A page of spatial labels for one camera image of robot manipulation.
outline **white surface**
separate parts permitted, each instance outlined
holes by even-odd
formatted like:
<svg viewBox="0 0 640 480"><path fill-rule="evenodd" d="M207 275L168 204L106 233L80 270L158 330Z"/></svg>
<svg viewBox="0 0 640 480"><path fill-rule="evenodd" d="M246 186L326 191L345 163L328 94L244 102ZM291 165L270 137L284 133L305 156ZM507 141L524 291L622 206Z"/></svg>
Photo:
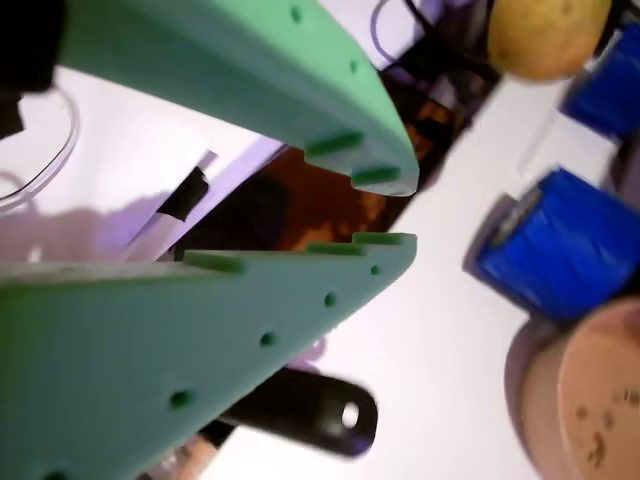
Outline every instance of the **white surface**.
<svg viewBox="0 0 640 480"><path fill-rule="evenodd" d="M74 137L77 115L62 92L25 95L18 104L23 130L0 141L0 206L18 200L18 186L55 171L56 157ZM10 162L10 175L5 169Z"/></svg>
<svg viewBox="0 0 640 480"><path fill-rule="evenodd" d="M0 210L0 261L140 260L124 255L132 251L131 240L200 160L215 151L218 157L205 171L210 191L197 211L185 224L165 231L165 238L149 239L156 243L153 250L162 253L158 242L168 248L223 199L221 192L228 195L280 146L255 132L70 69L59 68L56 83L79 111L78 144L37 195ZM36 133L42 144L60 142L57 129ZM2 171L11 174L2 178L11 187L28 181L33 170L24 167L29 151L15 143L5 140L2 150ZM227 179L222 185L221 177Z"/></svg>
<svg viewBox="0 0 640 480"><path fill-rule="evenodd" d="M382 64L366 15L376 2L361 0L361 9L322 3ZM410 42L412 20L400 0L387 7L380 41L397 54ZM556 111L566 87L502 83L438 182L393 229L418 235L412 267L326 337L314 367L365 386L377 400L372 450L343 460L239 428L203 480L537 478L512 426L504 385L507 353L527 313L462 265L503 194L520 195L557 165L593 183L606 175L615 146Z"/></svg>

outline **blue electrical tape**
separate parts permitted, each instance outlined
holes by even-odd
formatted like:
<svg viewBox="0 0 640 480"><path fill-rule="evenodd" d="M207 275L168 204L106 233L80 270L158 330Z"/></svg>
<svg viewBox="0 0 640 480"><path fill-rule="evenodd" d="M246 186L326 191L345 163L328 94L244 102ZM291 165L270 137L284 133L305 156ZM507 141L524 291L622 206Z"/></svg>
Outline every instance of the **blue electrical tape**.
<svg viewBox="0 0 640 480"><path fill-rule="evenodd" d="M640 265L640 216L565 170L544 178L514 212L482 248L478 267L558 323L605 303Z"/></svg>
<svg viewBox="0 0 640 480"><path fill-rule="evenodd" d="M634 24L562 110L602 135L626 139L640 128L639 85L640 25Z"/></svg>

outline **tan cup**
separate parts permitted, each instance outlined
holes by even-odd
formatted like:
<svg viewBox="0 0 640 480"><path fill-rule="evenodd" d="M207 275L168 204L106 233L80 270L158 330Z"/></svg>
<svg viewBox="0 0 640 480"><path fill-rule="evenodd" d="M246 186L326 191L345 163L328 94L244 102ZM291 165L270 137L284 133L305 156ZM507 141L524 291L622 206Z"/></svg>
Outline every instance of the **tan cup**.
<svg viewBox="0 0 640 480"><path fill-rule="evenodd" d="M596 311L539 353L521 406L544 480L639 480L640 299Z"/></svg>

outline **black cable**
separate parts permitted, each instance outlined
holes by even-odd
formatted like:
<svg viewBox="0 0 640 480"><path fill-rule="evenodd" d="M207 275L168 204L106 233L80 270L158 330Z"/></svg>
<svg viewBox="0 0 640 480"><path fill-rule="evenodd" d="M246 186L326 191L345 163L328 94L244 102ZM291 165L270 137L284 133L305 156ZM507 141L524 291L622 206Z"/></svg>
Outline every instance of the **black cable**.
<svg viewBox="0 0 640 480"><path fill-rule="evenodd" d="M423 15L416 7L413 0L403 0L416 22L424 30L426 35L430 35L439 48L442 48L452 58L452 67L454 69L470 70L480 75L488 81L497 81L500 74L489 65L485 59L477 58L466 49L458 49L449 42L442 33Z"/></svg>
<svg viewBox="0 0 640 480"><path fill-rule="evenodd" d="M602 55L609 46L609 42L613 38L616 30L624 23L625 15L627 13L634 14L638 12L638 8L631 2L631 0L617 0L611 4L611 10L609 11L609 17L605 24L602 36L596 47L596 56Z"/></svg>
<svg viewBox="0 0 640 480"><path fill-rule="evenodd" d="M389 0L380 0L378 4L371 12L371 22L369 22L369 31L371 32L371 40L373 41L373 46L376 48L378 53L382 55L382 57L389 62L391 65L397 62L397 59L393 58L389 55L382 45L380 45L380 39L378 38L378 18L380 17L380 12L382 12L382 8L389 3Z"/></svg>

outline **wire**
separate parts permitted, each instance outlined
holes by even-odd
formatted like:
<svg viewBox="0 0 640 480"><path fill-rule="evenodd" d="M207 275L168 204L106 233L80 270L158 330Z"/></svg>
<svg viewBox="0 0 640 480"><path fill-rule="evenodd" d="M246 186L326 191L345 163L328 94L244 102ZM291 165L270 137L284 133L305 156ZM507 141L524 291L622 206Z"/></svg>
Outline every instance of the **wire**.
<svg viewBox="0 0 640 480"><path fill-rule="evenodd" d="M389 55L382 45L380 45L380 39L378 38L378 18L380 17L380 12L382 12L382 8L389 3L389 0L380 0L378 4L371 12L371 22L369 23L369 30L371 31L371 40L373 41L373 46L376 48L378 53L382 55L382 57L389 62L391 65L397 63L398 59Z"/></svg>
<svg viewBox="0 0 640 480"><path fill-rule="evenodd" d="M471 70L486 80L495 81L500 75L489 65L487 60L477 58L474 54L468 52L466 49L458 49L454 47L440 31L429 21L427 17L416 7L413 0L403 0L406 7L409 9L416 22L424 30L425 35L431 35L433 40L438 44L440 48L447 51L452 58L458 60L459 66L463 69Z"/></svg>
<svg viewBox="0 0 640 480"><path fill-rule="evenodd" d="M0 207L4 207L11 203L17 202L21 199L23 195L27 195L31 192L34 192L41 187L48 179L50 179L60 168L64 162L69 158L71 152L73 151L77 141L78 141L78 131L79 131L79 115L78 109L76 108L73 100L69 97L69 95L62 90L60 87L54 85L51 87L52 90L57 91L63 98L64 103L66 104L67 109L71 115L71 130L67 139L64 142L64 145L55 154L53 159L47 165L40 170L31 180L25 183L22 187L18 188L14 192L11 192L9 195L5 195L4 197L0 197Z"/></svg>

